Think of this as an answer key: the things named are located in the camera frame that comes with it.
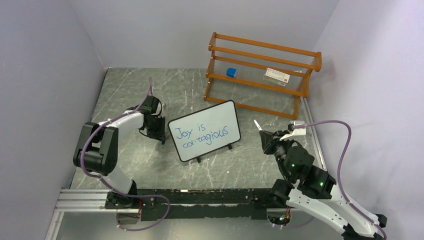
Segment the white blue marker pen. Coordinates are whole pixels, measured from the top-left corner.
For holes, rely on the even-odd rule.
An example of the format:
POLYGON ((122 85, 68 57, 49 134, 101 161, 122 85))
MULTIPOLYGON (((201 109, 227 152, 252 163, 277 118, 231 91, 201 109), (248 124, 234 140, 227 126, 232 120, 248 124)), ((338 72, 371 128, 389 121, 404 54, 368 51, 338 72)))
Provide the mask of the white blue marker pen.
POLYGON ((255 126, 258 128, 259 131, 262 131, 262 127, 259 125, 259 123, 254 119, 253 120, 255 126))

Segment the small whiteboard black frame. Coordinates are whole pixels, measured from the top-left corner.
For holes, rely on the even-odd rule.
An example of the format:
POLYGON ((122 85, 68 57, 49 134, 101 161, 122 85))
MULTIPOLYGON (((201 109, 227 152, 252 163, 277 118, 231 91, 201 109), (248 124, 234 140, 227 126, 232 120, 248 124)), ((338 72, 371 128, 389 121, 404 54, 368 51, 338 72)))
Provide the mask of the small whiteboard black frame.
POLYGON ((183 163, 230 147, 241 140, 236 104, 219 104, 170 120, 167 124, 179 160, 183 163))

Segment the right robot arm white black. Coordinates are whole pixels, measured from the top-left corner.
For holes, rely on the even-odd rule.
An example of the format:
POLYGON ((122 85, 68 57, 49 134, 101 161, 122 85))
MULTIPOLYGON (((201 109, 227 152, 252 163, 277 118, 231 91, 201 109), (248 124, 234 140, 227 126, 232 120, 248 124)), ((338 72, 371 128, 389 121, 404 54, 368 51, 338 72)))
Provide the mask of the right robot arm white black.
POLYGON ((357 212, 343 196, 337 181, 314 165, 315 158, 288 130, 259 130, 261 148, 275 157, 282 175, 269 192, 274 207, 299 209, 327 224, 345 240, 382 240, 379 232, 387 223, 383 214, 362 209, 357 212))

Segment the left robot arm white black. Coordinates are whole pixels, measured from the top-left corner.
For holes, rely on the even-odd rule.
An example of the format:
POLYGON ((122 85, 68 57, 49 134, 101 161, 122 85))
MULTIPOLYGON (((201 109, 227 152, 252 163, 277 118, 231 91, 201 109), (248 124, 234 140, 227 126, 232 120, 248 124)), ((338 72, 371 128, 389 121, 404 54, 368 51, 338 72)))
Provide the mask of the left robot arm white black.
POLYGON ((148 95, 141 106, 128 108, 116 121, 86 122, 73 155, 73 164, 105 181, 111 188, 112 203, 122 208, 132 208, 139 200, 137 184, 118 166, 119 142, 138 130, 143 136, 166 142, 166 118, 162 102, 148 95))

